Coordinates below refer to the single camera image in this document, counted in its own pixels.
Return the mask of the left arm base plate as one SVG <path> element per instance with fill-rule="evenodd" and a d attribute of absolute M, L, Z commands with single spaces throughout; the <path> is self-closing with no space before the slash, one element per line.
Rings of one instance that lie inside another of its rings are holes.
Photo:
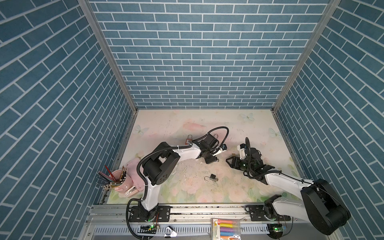
<path fill-rule="evenodd" d="M 152 210 L 146 210 L 142 205 L 133 206 L 127 213 L 129 222 L 168 222 L 170 220 L 170 206 L 156 206 Z"/>

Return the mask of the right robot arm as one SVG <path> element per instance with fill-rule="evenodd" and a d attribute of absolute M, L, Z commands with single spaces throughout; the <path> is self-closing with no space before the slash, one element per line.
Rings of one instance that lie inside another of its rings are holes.
<path fill-rule="evenodd" d="M 281 194 L 273 195 L 261 205 L 246 206 L 252 218 L 262 214 L 268 221 L 299 219 L 309 222 L 324 235 L 331 235 L 351 218 L 351 212 L 334 188 L 323 179 L 302 179 L 264 164 L 261 152 L 242 144 L 240 156 L 226 159 L 227 164 L 251 180 L 279 188 L 291 194 L 291 200 Z"/>

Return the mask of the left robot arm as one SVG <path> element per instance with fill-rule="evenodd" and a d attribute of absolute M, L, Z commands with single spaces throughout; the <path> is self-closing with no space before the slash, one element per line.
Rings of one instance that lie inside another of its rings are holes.
<path fill-rule="evenodd" d="M 136 165 L 135 176 L 144 183 L 144 195 L 139 200 L 139 209 L 144 213 L 150 213 L 157 208 L 161 184 L 170 177 L 178 162 L 199 158 L 204 158 L 208 164 L 216 162 L 222 146 L 223 143 L 211 134 L 182 146 L 160 143 Z"/>

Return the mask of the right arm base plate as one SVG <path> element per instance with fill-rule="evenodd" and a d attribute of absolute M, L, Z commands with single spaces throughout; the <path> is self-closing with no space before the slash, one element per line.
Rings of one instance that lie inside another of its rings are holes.
<path fill-rule="evenodd" d="M 286 215 L 279 215 L 271 204 L 267 205 L 246 205 L 245 211 L 250 215 L 251 221 L 290 221 L 291 217 Z"/>

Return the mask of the red padlock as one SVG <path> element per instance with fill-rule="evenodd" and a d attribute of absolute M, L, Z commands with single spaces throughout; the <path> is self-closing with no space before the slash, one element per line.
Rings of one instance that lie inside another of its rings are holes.
<path fill-rule="evenodd" d="M 192 143 L 193 143 L 193 136 L 192 135 L 188 135 L 187 138 L 186 138 L 185 144 L 186 145 L 191 145 Z"/>

